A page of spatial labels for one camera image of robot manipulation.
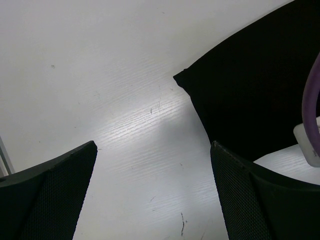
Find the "black skirt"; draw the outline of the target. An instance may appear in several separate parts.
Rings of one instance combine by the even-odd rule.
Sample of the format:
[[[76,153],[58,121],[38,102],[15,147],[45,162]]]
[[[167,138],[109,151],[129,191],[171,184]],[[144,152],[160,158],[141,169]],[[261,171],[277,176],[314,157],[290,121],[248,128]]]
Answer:
[[[296,143],[320,52],[320,3],[294,0],[246,26],[173,78],[210,142],[250,161]]]

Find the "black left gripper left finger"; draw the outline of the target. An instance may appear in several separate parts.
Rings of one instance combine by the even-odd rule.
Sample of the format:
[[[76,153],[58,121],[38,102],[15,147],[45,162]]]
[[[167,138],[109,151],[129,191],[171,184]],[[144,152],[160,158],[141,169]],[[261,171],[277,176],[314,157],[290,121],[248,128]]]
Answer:
[[[61,156],[0,179],[2,240],[71,240],[94,170],[89,141]]]

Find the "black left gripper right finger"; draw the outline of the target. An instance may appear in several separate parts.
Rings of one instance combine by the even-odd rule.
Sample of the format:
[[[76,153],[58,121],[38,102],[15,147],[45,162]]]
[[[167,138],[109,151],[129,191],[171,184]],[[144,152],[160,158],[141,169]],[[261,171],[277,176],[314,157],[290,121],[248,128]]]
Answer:
[[[230,240],[318,240],[320,187],[234,154],[218,142],[212,170]]]

